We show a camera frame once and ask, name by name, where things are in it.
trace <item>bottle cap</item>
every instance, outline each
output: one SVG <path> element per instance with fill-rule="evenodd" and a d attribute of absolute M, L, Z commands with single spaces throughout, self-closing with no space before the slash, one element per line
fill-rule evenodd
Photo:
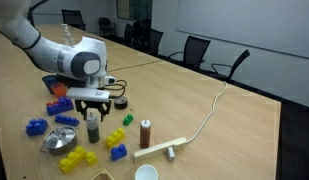
<path fill-rule="evenodd" d="M 143 120 L 142 122 L 141 122 L 141 127 L 142 128 L 150 128 L 151 127 L 151 122 L 149 121 L 149 120 Z"/>

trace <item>yellow lego brick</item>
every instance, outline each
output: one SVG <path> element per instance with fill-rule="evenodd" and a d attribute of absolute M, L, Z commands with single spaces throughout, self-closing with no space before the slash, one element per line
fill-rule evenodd
<path fill-rule="evenodd" d="M 70 152 L 58 164 L 63 173 L 70 172 L 86 156 L 86 151 L 82 146 L 77 146 L 74 152 Z"/>
<path fill-rule="evenodd" d="M 97 158 L 95 156 L 95 153 L 94 152 L 88 152 L 86 154 L 86 161 L 87 161 L 89 166 L 92 166 L 95 163 L 97 163 Z"/>
<path fill-rule="evenodd" d="M 108 148 L 112 148 L 115 144 L 119 143 L 125 137 L 125 132 L 123 128 L 118 128 L 114 131 L 112 135 L 107 136 L 105 145 Z"/>

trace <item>table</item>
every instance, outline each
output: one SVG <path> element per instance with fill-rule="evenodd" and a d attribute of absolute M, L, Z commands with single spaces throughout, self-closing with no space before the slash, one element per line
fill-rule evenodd
<path fill-rule="evenodd" d="M 38 27 L 46 37 L 61 42 L 57 28 L 55 25 Z M 41 81 L 47 73 L 36 69 L 20 50 L 0 36 L 0 148 L 8 179 L 90 179 L 104 168 L 115 179 L 134 179 L 142 164 L 153 165 L 160 179 L 275 179 L 281 104 L 232 85 L 228 85 L 219 98 L 214 115 L 197 138 L 176 152 L 173 163 L 169 163 L 165 155 L 133 163 L 133 153 L 140 149 L 141 120 L 152 122 L 151 145 L 179 137 L 189 139 L 210 112 L 213 98 L 224 85 L 104 41 L 112 68 L 126 68 L 110 74 L 128 82 L 125 96 L 129 107 L 125 110 L 112 107 L 100 123 L 101 139 L 96 144 L 88 142 L 86 126 L 81 121 L 77 128 L 78 145 L 94 151 L 99 162 L 91 167 L 81 162 L 64 175 L 57 164 L 66 155 L 40 152 L 44 136 L 28 137 L 25 133 L 25 126 L 32 118 L 43 117 L 49 121 L 45 134 L 61 126 L 45 111 L 45 103 L 55 99 Z M 135 56 L 122 61 L 121 57 L 129 53 Z M 158 62 L 133 67 L 153 61 Z M 135 120 L 123 127 L 123 118 L 128 113 L 132 113 Z M 81 118 L 75 111 L 65 114 Z M 125 129 L 122 143 L 128 155 L 112 162 L 104 141 L 118 127 Z"/>

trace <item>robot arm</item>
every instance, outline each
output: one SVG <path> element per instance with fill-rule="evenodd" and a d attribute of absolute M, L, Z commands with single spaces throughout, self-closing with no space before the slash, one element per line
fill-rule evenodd
<path fill-rule="evenodd" d="M 105 43 L 88 37 L 74 47 L 52 42 L 22 16 L 29 5 L 28 0 L 0 0 L 0 33 L 21 48 L 37 68 L 84 81 L 88 88 L 103 87 Z"/>

